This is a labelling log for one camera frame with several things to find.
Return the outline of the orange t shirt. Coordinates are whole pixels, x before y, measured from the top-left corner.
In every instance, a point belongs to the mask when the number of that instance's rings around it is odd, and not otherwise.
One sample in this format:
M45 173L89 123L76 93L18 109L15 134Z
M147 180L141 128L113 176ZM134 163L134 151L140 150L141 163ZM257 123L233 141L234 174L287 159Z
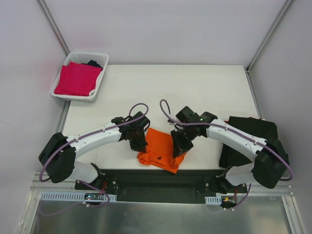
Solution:
M153 165L176 174L186 153L173 158L173 139L170 134L149 128L146 134L145 153L139 153L137 159L143 165Z

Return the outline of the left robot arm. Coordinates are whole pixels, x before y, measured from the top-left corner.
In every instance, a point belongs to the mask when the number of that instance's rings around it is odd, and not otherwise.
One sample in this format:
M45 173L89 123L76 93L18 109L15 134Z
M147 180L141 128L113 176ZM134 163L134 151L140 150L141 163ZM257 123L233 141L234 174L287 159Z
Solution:
M78 158L91 150L123 140L129 142L132 151L144 153L148 145L145 132L149 126L150 120L139 111L134 116L116 117L103 127L83 134L64 136L58 132L41 151L39 162L53 183L81 180L97 190L103 185L102 172L95 163L83 163Z

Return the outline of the pink t shirt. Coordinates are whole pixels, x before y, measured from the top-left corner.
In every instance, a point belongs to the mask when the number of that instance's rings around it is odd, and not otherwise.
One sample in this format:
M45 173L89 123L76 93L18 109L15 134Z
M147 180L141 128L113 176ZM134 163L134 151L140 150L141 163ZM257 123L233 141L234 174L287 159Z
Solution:
M67 66L62 66L54 93L80 97L90 96L96 89L96 82L102 70L71 61Z

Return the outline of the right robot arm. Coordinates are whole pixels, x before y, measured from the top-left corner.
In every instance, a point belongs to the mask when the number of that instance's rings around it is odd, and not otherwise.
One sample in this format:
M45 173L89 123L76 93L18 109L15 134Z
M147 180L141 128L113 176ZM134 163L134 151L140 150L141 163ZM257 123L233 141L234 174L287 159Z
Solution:
M176 114L176 130L171 131L173 158L193 148L196 137L217 140L250 160L249 164L229 166L209 183L212 190L226 194L236 186L257 182L273 189L289 170L288 155L277 138L264 139L239 130L217 116L204 112L198 115L188 106Z

